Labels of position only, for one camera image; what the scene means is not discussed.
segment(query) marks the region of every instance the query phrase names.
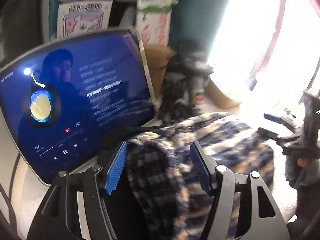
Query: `tablet screen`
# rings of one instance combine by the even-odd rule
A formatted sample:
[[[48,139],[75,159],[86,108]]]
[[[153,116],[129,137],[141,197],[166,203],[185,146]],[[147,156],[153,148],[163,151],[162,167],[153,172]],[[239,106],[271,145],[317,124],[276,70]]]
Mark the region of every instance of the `tablet screen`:
[[[0,73],[0,95],[12,137],[47,184],[91,158],[112,127],[138,127],[154,117],[140,48],[127,31],[27,54]]]

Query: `plaid blanket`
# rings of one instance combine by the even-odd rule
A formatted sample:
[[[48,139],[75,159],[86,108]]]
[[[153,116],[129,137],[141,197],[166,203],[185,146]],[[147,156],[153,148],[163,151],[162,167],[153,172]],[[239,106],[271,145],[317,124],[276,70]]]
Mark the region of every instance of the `plaid blanket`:
[[[213,198],[201,189],[193,169],[189,155],[193,141],[233,172],[259,171],[268,186],[272,183],[273,150],[255,130],[228,113],[204,114],[137,135],[128,141],[128,180],[152,240],[201,236]],[[238,208],[235,195],[230,236],[236,230]]]

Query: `blue plastic part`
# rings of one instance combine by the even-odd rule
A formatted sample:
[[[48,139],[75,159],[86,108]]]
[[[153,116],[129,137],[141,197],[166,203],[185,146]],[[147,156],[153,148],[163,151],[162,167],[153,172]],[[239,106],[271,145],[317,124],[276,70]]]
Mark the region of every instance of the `blue plastic part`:
[[[107,183],[104,188],[107,194],[110,195],[117,188],[126,159],[127,143],[123,142],[107,173]]]
[[[213,170],[208,168],[202,154],[204,155],[204,158],[206,158],[200,144],[198,142],[193,142],[190,145],[190,158],[193,163],[193,167],[196,169],[201,188],[207,194],[211,195],[214,191],[211,182],[211,174],[214,174],[214,167],[212,167]]]
[[[273,114],[263,114],[263,117],[267,120],[270,120],[272,122],[276,122],[276,123],[279,123],[279,124],[283,124],[284,121],[280,118],[280,117],[277,117]]]

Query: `progress bar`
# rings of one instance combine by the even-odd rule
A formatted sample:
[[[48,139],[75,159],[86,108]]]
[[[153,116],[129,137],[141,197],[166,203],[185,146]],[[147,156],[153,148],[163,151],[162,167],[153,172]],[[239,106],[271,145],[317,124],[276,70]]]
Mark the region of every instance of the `progress bar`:
[[[53,147],[51,147],[51,148],[49,148],[48,150],[46,150],[44,153],[41,153],[41,154],[39,155],[39,157],[40,157],[41,155],[45,154],[46,152],[48,152],[48,151],[52,150],[52,149],[53,149],[54,147],[56,147],[58,144],[60,144],[60,143],[64,142],[65,140],[68,140],[70,137],[72,137],[72,136],[76,135],[77,133],[79,133],[79,132],[81,132],[81,131],[82,131],[82,129],[81,129],[80,131],[78,131],[78,132],[74,133],[73,135],[70,135],[68,138],[65,138],[64,140],[62,140],[62,141],[58,142],[58,143],[57,143],[57,144],[55,144]]]

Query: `teal wall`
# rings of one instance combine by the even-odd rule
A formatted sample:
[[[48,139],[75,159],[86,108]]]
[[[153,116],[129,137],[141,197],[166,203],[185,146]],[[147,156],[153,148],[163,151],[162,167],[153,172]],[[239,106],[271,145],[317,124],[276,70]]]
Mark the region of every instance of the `teal wall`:
[[[179,0],[172,8],[170,46],[191,39],[210,53],[229,0]]]
[[[49,3],[49,37],[51,38],[57,33],[59,2],[57,0],[50,0]]]

